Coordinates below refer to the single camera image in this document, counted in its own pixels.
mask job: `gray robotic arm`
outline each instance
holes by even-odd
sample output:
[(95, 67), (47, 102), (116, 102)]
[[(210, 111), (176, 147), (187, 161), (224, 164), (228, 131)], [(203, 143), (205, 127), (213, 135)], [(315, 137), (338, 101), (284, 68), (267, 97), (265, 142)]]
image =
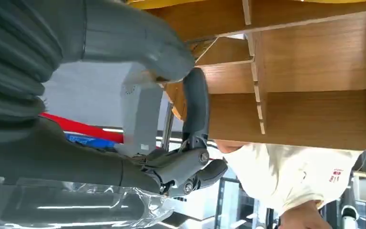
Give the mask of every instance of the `gray robotic arm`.
[[(168, 154), (158, 167), (137, 167), (117, 156), (67, 142), (55, 123), (39, 117), (38, 98), (53, 71), (65, 62), (137, 61), (155, 83), (184, 80), (188, 121), (187, 147)], [(153, 193), (188, 180), (195, 187), (214, 181), (208, 161), (208, 97), (201, 70), (190, 51), (160, 19), (106, 0), (0, 1), (0, 177), (20, 177), (138, 187)], [(189, 167), (182, 173), (184, 165)]]

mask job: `blue object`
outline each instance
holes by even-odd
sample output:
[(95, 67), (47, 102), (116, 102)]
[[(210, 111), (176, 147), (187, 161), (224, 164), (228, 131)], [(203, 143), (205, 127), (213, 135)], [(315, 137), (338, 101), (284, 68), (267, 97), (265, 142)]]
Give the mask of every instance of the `blue object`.
[(113, 141), (86, 135), (65, 134), (65, 136), (71, 142), (78, 142), (83, 145), (95, 148), (114, 148), (114, 146), (117, 144)]

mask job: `red stripe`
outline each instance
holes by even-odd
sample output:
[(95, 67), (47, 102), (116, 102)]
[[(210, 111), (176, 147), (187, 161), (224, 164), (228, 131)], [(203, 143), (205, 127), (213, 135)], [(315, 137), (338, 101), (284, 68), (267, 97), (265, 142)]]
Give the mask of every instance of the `red stripe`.
[(76, 132), (76, 133), (80, 133), (80, 134), (84, 134), (84, 135), (89, 135), (92, 137), (97, 137), (97, 138), (102, 138), (105, 140), (113, 141), (116, 143), (124, 142), (123, 135), (120, 133), (104, 131), (98, 127), (86, 125), (83, 123), (78, 123), (78, 122), (75, 122), (75, 121), (72, 121), (72, 120), (69, 120), (66, 118), (58, 117), (58, 116), (55, 116), (52, 114), (48, 114), (48, 113), (42, 113), (40, 115), (55, 121), (56, 123), (58, 123), (60, 125), (60, 127), (64, 131)]

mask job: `person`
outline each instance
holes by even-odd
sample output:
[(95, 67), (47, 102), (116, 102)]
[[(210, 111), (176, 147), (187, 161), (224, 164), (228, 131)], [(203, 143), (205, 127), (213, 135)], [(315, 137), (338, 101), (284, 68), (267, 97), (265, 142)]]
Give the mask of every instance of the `person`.
[(343, 194), (352, 167), (362, 153), (258, 143), (216, 143), (244, 191), (278, 212), (279, 229), (330, 229), (318, 210)]

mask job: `red logo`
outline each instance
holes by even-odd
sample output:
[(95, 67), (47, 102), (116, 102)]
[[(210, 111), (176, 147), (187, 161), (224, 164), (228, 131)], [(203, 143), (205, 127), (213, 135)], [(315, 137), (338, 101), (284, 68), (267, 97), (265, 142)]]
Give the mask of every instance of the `red logo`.
[(335, 168), (333, 170), (333, 174), (332, 176), (330, 177), (329, 179), (329, 182), (332, 182), (332, 183), (336, 183), (337, 181), (339, 181), (339, 177), (340, 175), (342, 174), (343, 170), (342, 169), (339, 169), (339, 168)]

